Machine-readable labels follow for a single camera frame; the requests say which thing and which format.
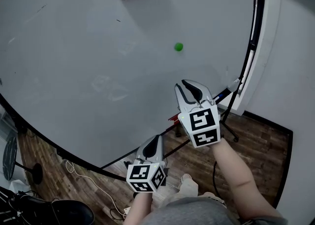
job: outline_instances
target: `wooden floor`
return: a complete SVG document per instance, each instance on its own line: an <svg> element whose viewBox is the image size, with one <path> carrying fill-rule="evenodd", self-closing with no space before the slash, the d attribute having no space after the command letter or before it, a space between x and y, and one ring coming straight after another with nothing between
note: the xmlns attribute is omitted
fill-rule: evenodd
<svg viewBox="0 0 315 225"><path fill-rule="evenodd" d="M272 204L283 174L288 136L245 116L239 117L230 114L227 124L239 134L240 140L238 143L234 143L231 134L221 127L226 140L250 167L259 191ZM164 153L187 140L184 132L182 130L181 132L183 135L180 138L175 137L173 130L164 135ZM44 178L40 185L33 184L32 177L27 173L33 190L49 201L56 197L86 203L95 213L95 224L122 224L122 221L112 219L110 209L114 208L114 205L105 193L98 189L90 179L79 177L74 173L70 174L65 167L66 161L56 154L56 149L37 136L32 136L30 131L20 135L19 144L25 166L32 167L38 162L43 167ZM109 166L106 170L125 177L126 168L123 161L133 161L134 157L135 154L132 154ZM154 194L153 208L157 208L166 196L178 191L177 187L184 173L189 173L199 184L200 194L215 192L212 182L215 159L209 146L195 149L189 143L169 156L167 163L167 168L169 168L167 184L166 187L161 187L157 194ZM77 165L75 168L79 174L92 177L96 184L112 195L121 211L131 205L133 192L126 182L87 171ZM216 168L215 181L228 209L236 213L231 192L219 167ZM115 210L112 210L112 214L119 219Z"/></svg>

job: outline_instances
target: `white cable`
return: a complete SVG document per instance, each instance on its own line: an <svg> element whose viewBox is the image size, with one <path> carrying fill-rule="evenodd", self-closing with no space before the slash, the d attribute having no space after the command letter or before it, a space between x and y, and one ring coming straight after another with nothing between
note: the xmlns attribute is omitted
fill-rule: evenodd
<svg viewBox="0 0 315 225"><path fill-rule="evenodd" d="M73 169L72 171L69 171L67 164L69 164L69 165L72 167L72 169ZM75 172L76 175L78 175L78 176L85 177L85 178L88 178L88 179L92 180L92 182L94 183L94 185L96 185L96 186L98 187L98 189L102 190L104 193L106 193L106 194L111 198L111 200L112 200L112 202L113 202L113 204L114 204L114 206L115 206L117 212L120 213L120 214L123 216L123 218L125 218L126 213L122 214L122 213L118 210L118 208L116 207L116 204L115 204L115 202L114 202L112 196L110 196L107 192L105 192L102 188L100 188L100 187L95 183L95 181L94 181L91 177L78 174L77 171L76 171L75 168L74 168L73 162L70 162L69 160L67 160L67 162L65 163L65 167L67 168L67 171L68 171L69 173Z"/></svg>

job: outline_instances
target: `whiteboard surface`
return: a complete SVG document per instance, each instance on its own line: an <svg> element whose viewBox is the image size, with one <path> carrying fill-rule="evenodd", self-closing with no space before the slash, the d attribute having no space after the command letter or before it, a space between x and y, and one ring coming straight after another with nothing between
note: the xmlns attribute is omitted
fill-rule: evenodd
<svg viewBox="0 0 315 225"><path fill-rule="evenodd" d="M215 95L240 75L252 10L253 0L0 0L0 93L103 166L172 124L181 79Z"/></svg>

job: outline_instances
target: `person's leg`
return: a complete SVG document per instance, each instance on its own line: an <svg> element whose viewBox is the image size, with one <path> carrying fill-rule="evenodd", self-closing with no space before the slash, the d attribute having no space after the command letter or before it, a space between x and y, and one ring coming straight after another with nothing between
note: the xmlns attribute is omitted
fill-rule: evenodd
<svg viewBox="0 0 315 225"><path fill-rule="evenodd" d="M170 202L185 198L185 197L197 197L198 196L198 184L194 182L189 174L182 176L182 184L180 185L179 192L167 197L160 207L166 206Z"/></svg>

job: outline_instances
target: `foot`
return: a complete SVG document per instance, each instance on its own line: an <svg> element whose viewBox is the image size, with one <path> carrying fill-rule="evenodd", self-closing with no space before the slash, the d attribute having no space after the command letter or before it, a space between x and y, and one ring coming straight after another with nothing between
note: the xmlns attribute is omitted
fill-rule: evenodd
<svg viewBox="0 0 315 225"><path fill-rule="evenodd" d="M183 183L183 181L186 180L186 179L192 179L191 175L188 174L188 173L183 174L183 175L182 175L182 178L181 178L182 183Z"/></svg>

